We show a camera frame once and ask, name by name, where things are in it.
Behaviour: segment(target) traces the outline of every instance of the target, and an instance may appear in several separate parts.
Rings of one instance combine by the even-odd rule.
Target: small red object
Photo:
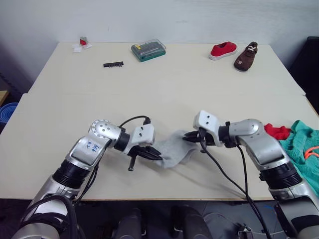
[[[82,46],[84,46],[84,45],[86,45],[87,43],[86,43],[84,40],[80,39],[80,44],[81,44]]]
[[[277,140],[286,140],[289,137],[291,129],[284,126],[276,128],[271,123],[268,123],[265,125],[265,131]]]
[[[209,58],[211,60],[218,60],[224,56],[229,56],[235,54],[237,50],[237,45],[233,42],[226,41],[224,43],[214,45],[210,52]]]

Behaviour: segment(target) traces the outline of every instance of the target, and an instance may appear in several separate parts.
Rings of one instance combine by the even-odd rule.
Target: white table
[[[107,60],[101,62],[124,60],[124,67],[108,69],[103,68],[101,64],[95,67],[92,62],[97,60],[91,56],[86,60],[89,66],[78,65],[76,77],[72,79],[67,76],[71,75],[71,69],[75,70],[77,64],[68,60],[72,56],[66,43],[58,46],[29,94],[23,95],[16,111],[0,135],[0,180],[10,182],[10,184],[0,184],[0,198],[33,198],[46,178],[59,167],[75,141],[87,133],[88,127],[95,119],[108,119],[114,124],[120,124],[132,116],[148,115],[156,128],[157,140],[165,139],[176,129],[191,131],[193,118],[201,109],[216,114],[221,122],[256,118],[264,123],[271,122],[274,126],[290,126],[295,120],[302,120],[311,127],[319,127],[318,116],[309,106],[303,91],[289,77],[282,65],[280,65],[281,70],[277,70],[276,74],[281,76],[284,82],[281,82],[280,78],[274,80],[275,74],[271,77],[270,73],[268,76],[257,77],[258,74],[254,71],[257,61],[248,72],[242,73],[233,71],[228,58],[222,59],[223,63],[222,60],[212,62],[207,59],[207,64],[215,69],[211,72],[212,74],[238,75],[236,79],[233,77],[231,82],[239,79],[252,82],[251,75],[255,75],[257,79],[268,78],[273,83],[277,81],[277,86],[284,86],[280,91],[280,87],[273,88],[264,84],[263,87],[269,92],[262,90],[257,93],[251,90],[259,88],[258,84],[263,83],[257,80],[258,84],[253,84],[250,90],[247,88],[249,87],[247,82],[243,82],[245,87],[237,84],[238,93],[235,93],[236,89],[229,87],[228,82],[223,86],[221,81],[214,80],[214,75],[204,77],[202,71],[205,68],[202,68],[202,64],[194,63],[191,69],[185,67],[183,70],[182,64],[178,62],[176,67],[167,65],[165,71],[157,71],[149,77],[148,81],[137,70],[140,65],[143,65],[144,72],[150,73],[150,68],[156,69],[159,63],[166,64],[165,58],[168,61],[171,61],[171,57],[177,59],[173,53],[176,53],[176,48],[179,49],[186,44],[168,45],[170,55],[145,63],[137,62],[129,51],[123,57],[117,58],[116,52],[121,52],[120,46],[123,45],[100,43],[94,44],[92,50],[96,52],[96,58],[99,58],[101,54],[97,54],[98,48],[101,48],[101,51],[106,48],[113,49],[113,51],[110,50]],[[188,46],[192,46],[192,54],[196,52],[194,48],[200,51],[207,47],[205,44],[188,44]],[[270,56],[274,61],[277,60],[269,46],[260,48],[264,49],[265,55]],[[184,56],[178,55],[178,59],[186,61],[187,49],[185,47]],[[85,54],[92,53],[90,49],[78,55],[71,53],[74,59],[83,58]],[[57,55],[60,55],[64,64],[58,64],[57,59],[54,60]],[[216,71],[214,67],[216,64],[219,64],[223,74]],[[90,81],[87,78],[89,72],[91,75],[99,75],[99,77],[91,77],[92,87],[89,87]],[[176,74],[171,77],[171,81],[165,78],[160,80],[158,77],[163,77],[163,72],[167,76],[174,75],[174,72]],[[189,72],[190,76],[195,76],[197,72],[201,77],[181,79],[181,75],[187,76],[186,72]],[[100,78],[103,74],[106,75],[106,79]],[[219,91],[215,91],[215,85],[218,85]],[[140,123],[141,121],[137,120],[128,124],[127,130],[132,130]],[[238,150],[217,147],[210,147],[209,150],[216,156],[225,171],[244,186]],[[246,158],[251,197],[257,200],[271,199],[267,184],[259,180],[259,172],[247,155]],[[121,155],[114,149],[109,150],[100,163],[96,182],[84,199],[240,200],[243,197],[234,186],[228,183],[205,154],[196,153],[187,164],[179,164],[175,168],[166,170],[152,162],[138,159],[134,172],[129,172],[128,164],[127,156]]]

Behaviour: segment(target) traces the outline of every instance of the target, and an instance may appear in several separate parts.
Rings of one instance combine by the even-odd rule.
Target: floor
[[[21,213],[29,200],[0,199],[0,238],[10,239],[17,229]],[[169,213],[174,205],[188,205],[197,209],[202,215],[212,214],[206,218],[214,239],[235,239],[237,228],[232,222],[248,225],[260,233],[261,225],[247,203],[217,201],[108,201],[84,202],[76,208],[78,224],[83,228],[87,239],[96,239],[94,234],[98,226],[110,223],[116,225],[130,209],[138,207],[147,219],[149,239],[170,239]],[[282,231],[273,209],[274,201],[257,203],[271,233]],[[255,239],[264,239],[264,235],[253,235]],[[273,239],[286,239],[284,233],[273,235]]]

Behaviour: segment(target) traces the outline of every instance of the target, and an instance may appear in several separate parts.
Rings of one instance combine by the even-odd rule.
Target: green cloth
[[[286,140],[279,140],[279,142],[299,174],[308,181],[319,196],[319,158],[311,155],[305,160],[304,157],[309,148],[319,146],[319,130],[314,130],[298,120],[291,127],[289,137]],[[319,149],[315,149],[313,152],[319,153]]]

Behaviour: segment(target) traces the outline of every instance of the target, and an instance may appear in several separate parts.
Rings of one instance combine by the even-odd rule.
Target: white wall
[[[34,81],[58,41],[270,43],[289,66],[318,0],[0,0],[0,50]]]

